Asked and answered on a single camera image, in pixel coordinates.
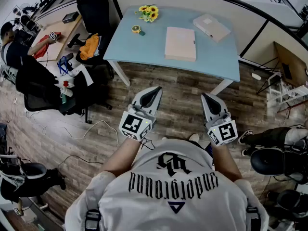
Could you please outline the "yellow green handheld fan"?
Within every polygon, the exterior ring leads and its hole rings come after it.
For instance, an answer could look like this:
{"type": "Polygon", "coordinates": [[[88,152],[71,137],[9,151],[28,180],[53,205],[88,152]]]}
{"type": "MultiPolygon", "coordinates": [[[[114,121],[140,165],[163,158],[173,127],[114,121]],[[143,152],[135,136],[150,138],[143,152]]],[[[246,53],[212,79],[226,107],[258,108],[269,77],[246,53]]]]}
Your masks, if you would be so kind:
{"type": "Polygon", "coordinates": [[[139,35],[141,35],[141,36],[144,36],[144,35],[145,35],[145,32],[142,31],[141,27],[138,26],[138,25],[133,26],[133,27],[131,28],[131,31],[132,31],[133,33],[137,33],[137,34],[139,34],[139,35]]]}

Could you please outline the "light wooden desk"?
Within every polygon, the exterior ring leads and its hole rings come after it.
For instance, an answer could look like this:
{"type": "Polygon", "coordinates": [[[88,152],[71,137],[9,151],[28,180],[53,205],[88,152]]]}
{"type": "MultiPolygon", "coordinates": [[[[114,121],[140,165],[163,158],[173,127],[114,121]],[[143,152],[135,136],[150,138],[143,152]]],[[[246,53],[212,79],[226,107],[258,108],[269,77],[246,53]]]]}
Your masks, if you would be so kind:
{"type": "Polygon", "coordinates": [[[68,41],[71,39],[72,35],[75,33],[75,30],[81,23],[81,15],[77,17],[77,19],[73,22],[64,24],[62,21],[57,23],[49,24],[43,27],[37,37],[34,39],[32,46],[36,45],[41,38],[45,35],[48,35],[50,32],[61,32],[60,37],[58,38],[57,42],[50,45],[47,49],[47,52],[44,54],[43,57],[39,57],[37,60],[39,62],[46,62],[46,61],[56,61],[60,59],[63,50],[65,49],[68,41]]]}

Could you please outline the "orange cloth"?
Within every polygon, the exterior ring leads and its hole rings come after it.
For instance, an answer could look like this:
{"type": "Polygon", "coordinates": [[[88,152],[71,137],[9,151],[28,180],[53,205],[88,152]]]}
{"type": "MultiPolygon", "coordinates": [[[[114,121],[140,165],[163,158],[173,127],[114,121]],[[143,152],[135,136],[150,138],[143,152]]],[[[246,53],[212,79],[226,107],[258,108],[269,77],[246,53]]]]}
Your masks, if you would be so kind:
{"type": "Polygon", "coordinates": [[[100,42],[100,37],[98,34],[92,35],[89,39],[85,41],[85,45],[80,47],[80,58],[82,60],[87,60],[94,56],[100,42]]]}

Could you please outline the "dark wooden desk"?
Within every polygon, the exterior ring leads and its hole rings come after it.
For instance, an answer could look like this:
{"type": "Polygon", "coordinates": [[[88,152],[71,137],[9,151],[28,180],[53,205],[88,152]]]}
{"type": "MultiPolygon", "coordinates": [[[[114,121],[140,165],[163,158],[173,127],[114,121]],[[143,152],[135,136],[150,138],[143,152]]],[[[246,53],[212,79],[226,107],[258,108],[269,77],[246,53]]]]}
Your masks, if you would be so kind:
{"type": "Polygon", "coordinates": [[[284,82],[294,87],[306,85],[308,83],[306,63],[277,42],[274,42],[274,47],[282,64],[284,82]]]}

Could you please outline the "black tripod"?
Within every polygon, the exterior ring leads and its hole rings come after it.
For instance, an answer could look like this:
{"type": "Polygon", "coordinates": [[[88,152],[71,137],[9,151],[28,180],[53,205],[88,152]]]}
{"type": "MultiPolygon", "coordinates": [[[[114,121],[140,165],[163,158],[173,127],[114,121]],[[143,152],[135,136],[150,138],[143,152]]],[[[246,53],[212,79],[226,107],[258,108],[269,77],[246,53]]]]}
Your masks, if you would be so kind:
{"type": "Polygon", "coordinates": [[[281,71],[278,70],[279,63],[280,63],[279,57],[275,57],[275,58],[273,58],[273,59],[271,59],[271,60],[269,60],[269,61],[267,61],[264,64],[261,64],[259,66],[259,68],[261,68],[262,70],[265,70],[269,76],[264,81],[264,83],[261,86],[261,88],[256,92],[257,95],[259,95],[263,91],[269,89],[272,85],[276,84],[277,82],[279,82],[281,80],[281,77],[276,77],[275,76],[275,74],[280,74],[281,73],[281,71]],[[272,62],[276,62],[274,67],[266,66],[267,64],[272,63],[272,62]],[[271,82],[271,80],[270,80],[271,77],[275,78],[276,81],[271,82]]]}

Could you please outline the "white red toy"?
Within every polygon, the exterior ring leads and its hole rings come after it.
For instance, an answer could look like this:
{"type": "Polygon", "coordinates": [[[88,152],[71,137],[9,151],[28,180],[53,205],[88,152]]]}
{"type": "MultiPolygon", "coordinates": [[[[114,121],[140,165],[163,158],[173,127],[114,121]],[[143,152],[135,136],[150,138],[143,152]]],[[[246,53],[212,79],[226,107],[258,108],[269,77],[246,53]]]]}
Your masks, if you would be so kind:
{"type": "Polygon", "coordinates": [[[59,87],[59,88],[73,88],[74,85],[74,78],[69,76],[69,75],[65,75],[65,76],[61,76],[61,77],[57,77],[55,79],[57,81],[57,83],[55,83],[54,85],[59,87]]]}

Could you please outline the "black mesh office chair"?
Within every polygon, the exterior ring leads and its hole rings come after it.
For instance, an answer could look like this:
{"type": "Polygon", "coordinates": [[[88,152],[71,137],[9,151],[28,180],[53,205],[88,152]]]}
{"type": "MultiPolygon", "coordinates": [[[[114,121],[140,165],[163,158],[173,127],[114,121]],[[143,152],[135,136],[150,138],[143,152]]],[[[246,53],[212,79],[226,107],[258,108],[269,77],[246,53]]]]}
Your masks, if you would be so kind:
{"type": "Polygon", "coordinates": [[[109,89],[104,70],[90,67],[86,69],[94,83],[87,86],[82,73],[75,76],[75,86],[71,89],[73,96],[67,97],[64,104],[62,104],[60,88],[54,85],[57,83],[56,76],[43,66],[20,69],[17,73],[15,87],[24,95],[25,108],[28,111],[57,110],[64,116],[77,114],[84,116],[85,122],[90,124],[91,122],[88,121],[89,107],[98,104],[111,110],[112,106],[107,103],[109,89]]]}

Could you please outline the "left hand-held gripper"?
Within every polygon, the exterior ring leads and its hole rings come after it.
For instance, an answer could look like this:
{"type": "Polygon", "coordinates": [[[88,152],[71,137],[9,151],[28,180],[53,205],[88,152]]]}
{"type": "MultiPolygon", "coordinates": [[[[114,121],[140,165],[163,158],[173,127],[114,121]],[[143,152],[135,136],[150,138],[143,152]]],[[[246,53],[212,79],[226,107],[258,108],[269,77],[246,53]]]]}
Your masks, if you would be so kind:
{"type": "Polygon", "coordinates": [[[160,86],[146,88],[137,93],[133,99],[134,105],[130,104],[128,110],[123,112],[119,124],[120,132],[128,138],[142,141],[156,121],[155,114],[162,94],[163,90],[160,86]]]}

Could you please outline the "white paper sheet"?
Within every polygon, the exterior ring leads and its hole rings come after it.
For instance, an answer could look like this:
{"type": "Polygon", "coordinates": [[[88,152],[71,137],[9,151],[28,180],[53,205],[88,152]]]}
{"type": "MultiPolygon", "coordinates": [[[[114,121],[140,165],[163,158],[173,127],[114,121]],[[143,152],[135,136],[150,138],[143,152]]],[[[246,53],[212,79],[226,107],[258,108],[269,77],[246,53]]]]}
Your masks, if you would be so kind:
{"type": "Polygon", "coordinates": [[[83,64],[80,64],[78,67],[74,68],[72,71],[69,71],[69,75],[71,77],[75,77],[78,74],[82,73],[83,76],[85,77],[87,86],[92,85],[94,82],[88,72],[88,70],[86,69],[86,67],[83,64]]]}

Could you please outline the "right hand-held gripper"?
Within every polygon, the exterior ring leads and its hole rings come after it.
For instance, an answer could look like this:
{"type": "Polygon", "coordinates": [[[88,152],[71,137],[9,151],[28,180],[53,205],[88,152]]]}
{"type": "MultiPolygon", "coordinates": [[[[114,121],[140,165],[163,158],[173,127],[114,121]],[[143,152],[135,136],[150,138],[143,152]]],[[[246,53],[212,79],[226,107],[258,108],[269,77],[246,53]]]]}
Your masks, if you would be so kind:
{"type": "Polygon", "coordinates": [[[207,134],[216,146],[225,145],[238,138],[235,120],[232,120],[222,99],[210,93],[202,93],[201,103],[207,122],[207,134]]]}

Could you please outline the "person's white printed t-shirt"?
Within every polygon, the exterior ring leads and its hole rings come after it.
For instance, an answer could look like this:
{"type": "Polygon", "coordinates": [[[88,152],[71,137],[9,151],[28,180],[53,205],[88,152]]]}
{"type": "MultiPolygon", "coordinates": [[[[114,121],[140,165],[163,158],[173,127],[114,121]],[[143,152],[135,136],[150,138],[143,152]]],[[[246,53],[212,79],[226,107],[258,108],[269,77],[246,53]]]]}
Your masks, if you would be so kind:
{"type": "Polygon", "coordinates": [[[267,231],[251,184],[215,171],[190,141],[141,147],[126,173],[95,176],[68,208],[66,231],[267,231]]]}

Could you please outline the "person's left forearm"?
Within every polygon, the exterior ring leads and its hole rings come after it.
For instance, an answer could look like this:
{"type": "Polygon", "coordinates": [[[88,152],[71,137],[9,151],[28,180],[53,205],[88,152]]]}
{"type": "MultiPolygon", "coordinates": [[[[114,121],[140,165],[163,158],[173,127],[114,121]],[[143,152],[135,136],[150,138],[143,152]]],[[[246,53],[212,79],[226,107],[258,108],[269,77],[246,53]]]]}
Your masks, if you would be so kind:
{"type": "Polygon", "coordinates": [[[112,173],[116,177],[126,173],[131,169],[140,146],[141,143],[139,141],[126,138],[121,146],[102,165],[100,171],[112,173]]]}

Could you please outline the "person's black trousers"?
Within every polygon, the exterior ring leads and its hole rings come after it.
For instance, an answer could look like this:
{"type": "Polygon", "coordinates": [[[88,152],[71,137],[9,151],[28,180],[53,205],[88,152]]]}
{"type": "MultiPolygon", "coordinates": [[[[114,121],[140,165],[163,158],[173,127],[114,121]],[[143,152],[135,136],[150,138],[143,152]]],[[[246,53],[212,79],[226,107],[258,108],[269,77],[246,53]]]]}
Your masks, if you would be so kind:
{"type": "Polygon", "coordinates": [[[190,142],[192,144],[196,145],[197,147],[201,148],[203,151],[205,151],[206,154],[211,157],[211,164],[213,164],[213,153],[212,153],[212,147],[211,147],[210,143],[204,148],[199,143],[197,143],[195,141],[190,141],[190,142]]]}

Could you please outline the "white rack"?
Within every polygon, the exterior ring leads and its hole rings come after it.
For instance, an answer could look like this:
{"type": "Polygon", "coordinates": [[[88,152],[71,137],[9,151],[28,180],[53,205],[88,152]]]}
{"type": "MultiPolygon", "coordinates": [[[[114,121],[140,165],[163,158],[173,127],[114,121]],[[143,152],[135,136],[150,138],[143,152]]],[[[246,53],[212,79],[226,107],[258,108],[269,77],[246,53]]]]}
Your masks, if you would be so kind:
{"type": "Polygon", "coordinates": [[[280,73],[275,73],[268,78],[266,83],[269,88],[268,103],[276,101],[278,104],[284,104],[308,95],[308,81],[299,87],[292,87],[283,81],[280,73]]]}

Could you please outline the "black round stool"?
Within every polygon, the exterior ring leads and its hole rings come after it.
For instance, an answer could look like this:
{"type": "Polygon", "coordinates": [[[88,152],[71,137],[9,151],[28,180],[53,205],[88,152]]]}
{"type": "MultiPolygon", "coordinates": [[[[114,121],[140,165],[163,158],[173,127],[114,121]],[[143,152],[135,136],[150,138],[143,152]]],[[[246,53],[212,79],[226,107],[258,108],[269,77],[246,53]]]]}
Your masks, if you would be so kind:
{"type": "Polygon", "coordinates": [[[252,168],[259,174],[286,176],[298,184],[308,183],[308,138],[285,149],[262,148],[250,156],[252,168]]]}

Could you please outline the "red cloth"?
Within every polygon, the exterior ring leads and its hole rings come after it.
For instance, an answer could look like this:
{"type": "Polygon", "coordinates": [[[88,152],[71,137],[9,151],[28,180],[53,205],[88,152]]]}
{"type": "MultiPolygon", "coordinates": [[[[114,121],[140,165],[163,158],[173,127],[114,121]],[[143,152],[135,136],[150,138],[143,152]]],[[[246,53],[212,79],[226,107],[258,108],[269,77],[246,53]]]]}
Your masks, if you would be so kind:
{"type": "MultiPolygon", "coordinates": [[[[62,34],[61,32],[55,32],[58,37],[62,34]]],[[[43,38],[40,39],[40,41],[37,43],[37,45],[43,41],[45,41],[46,39],[49,39],[49,34],[45,35],[43,38]]],[[[43,57],[45,55],[45,53],[47,52],[47,49],[49,47],[50,43],[45,44],[41,49],[39,49],[36,53],[33,54],[33,57],[35,59],[38,59],[40,57],[43,57]]]]}

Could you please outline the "beige box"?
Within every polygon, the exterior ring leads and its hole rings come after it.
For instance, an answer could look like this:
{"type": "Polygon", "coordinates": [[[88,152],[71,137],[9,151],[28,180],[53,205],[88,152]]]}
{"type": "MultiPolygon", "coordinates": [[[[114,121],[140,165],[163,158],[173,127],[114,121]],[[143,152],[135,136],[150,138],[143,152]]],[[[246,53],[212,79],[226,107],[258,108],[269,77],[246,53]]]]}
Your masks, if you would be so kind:
{"type": "Polygon", "coordinates": [[[165,59],[195,62],[195,31],[187,28],[167,27],[165,59]]]}
{"type": "Polygon", "coordinates": [[[219,43],[231,33],[226,26],[209,14],[204,14],[194,19],[192,23],[216,43],[219,43]]]}

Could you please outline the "potted yellow sunflower bouquet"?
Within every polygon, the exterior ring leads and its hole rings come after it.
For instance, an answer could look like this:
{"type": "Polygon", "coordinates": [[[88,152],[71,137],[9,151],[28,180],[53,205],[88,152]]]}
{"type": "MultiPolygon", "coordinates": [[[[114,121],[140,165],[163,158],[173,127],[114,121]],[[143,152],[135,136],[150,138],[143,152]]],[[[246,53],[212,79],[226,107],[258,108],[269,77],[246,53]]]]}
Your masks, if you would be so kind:
{"type": "Polygon", "coordinates": [[[140,20],[143,20],[147,23],[152,23],[158,18],[159,9],[155,5],[142,5],[135,11],[135,14],[139,17],[140,20]]]}

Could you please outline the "person's right forearm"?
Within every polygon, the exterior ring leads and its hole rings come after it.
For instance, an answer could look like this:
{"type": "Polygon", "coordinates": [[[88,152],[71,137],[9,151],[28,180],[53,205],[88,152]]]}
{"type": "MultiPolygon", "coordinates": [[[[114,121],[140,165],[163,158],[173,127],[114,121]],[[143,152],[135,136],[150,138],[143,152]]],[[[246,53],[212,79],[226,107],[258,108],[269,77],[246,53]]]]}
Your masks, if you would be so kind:
{"type": "Polygon", "coordinates": [[[211,143],[215,171],[220,172],[232,182],[242,179],[242,175],[226,145],[211,143]]]}

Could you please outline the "white table leg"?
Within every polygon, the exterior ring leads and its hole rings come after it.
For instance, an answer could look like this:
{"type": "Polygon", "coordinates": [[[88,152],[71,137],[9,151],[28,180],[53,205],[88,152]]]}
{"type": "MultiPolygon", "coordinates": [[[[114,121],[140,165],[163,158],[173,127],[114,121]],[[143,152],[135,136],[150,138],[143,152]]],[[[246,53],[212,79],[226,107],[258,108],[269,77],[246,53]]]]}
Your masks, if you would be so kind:
{"type": "Polygon", "coordinates": [[[130,80],[120,67],[117,61],[110,61],[108,60],[108,63],[110,66],[115,70],[115,72],[118,74],[118,76],[121,78],[121,80],[125,83],[126,86],[130,86],[130,80]]]}
{"type": "Polygon", "coordinates": [[[233,83],[232,80],[224,79],[210,93],[212,95],[217,95],[220,92],[222,92],[224,89],[226,89],[231,83],[233,83]]]}

